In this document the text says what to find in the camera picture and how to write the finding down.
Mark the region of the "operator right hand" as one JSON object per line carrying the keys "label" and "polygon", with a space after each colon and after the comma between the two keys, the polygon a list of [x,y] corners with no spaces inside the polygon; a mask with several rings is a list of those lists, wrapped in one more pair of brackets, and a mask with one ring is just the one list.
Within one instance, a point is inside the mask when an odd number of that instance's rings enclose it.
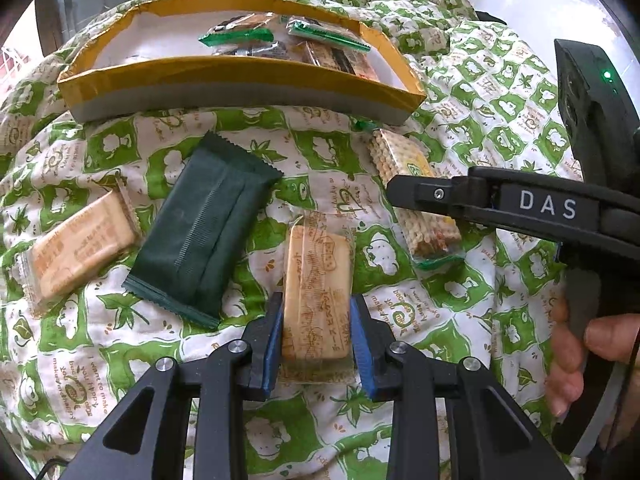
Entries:
{"label": "operator right hand", "polygon": [[[546,399],[555,417],[564,415],[584,391],[582,360],[587,351],[608,361],[627,364],[634,342],[639,335],[639,315],[622,315],[594,318],[586,328],[584,338],[574,336],[567,326],[570,317],[564,299],[556,300],[551,309],[553,321],[551,333],[552,362],[546,379]],[[639,359],[634,363],[627,396],[620,410],[616,429],[606,426],[600,435],[600,443],[615,446],[631,434],[639,418]]]}

